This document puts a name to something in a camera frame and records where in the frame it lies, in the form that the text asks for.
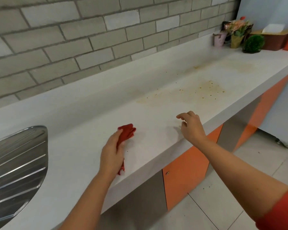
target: white paper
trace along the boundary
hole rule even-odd
[[[262,33],[280,33],[284,28],[285,24],[269,24],[262,30]]]

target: small potted plant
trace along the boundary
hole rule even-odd
[[[234,20],[229,23],[228,30],[232,36],[232,42],[230,45],[231,48],[238,48],[240,46],[245,35],[245,31],[249,25],[250,24],[248,21],[243,20]]]
[[[252,35],[244,43],[244,53],[258,53],[264,46],[264,37],[262,35]]]

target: caster wheel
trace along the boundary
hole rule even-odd
[[[285,148],[288,148],[288,142],[282,141],[280,139],[276,139],[276,142],[282,146],[284,146]]]

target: pink cup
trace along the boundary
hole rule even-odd
[[[227,32],[220,32],[219,34],[213,34],[214,36],[214,46],[222,47],[226,38]]]

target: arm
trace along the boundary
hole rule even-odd
[[[210,141],[199,116],[192,111],[182,113],[177,118],[185,120],[181,124],[184,137],[207,157],[224,184],[253,220],[268,213],[288,191],[288,185],[255,169]]]
[[[116,143],[122,131],[115,132],[108,139],[101,152],[99,172],[90,182],[59,230],[96,229],[109,186],[124,160],[124,142],[116,150]]]

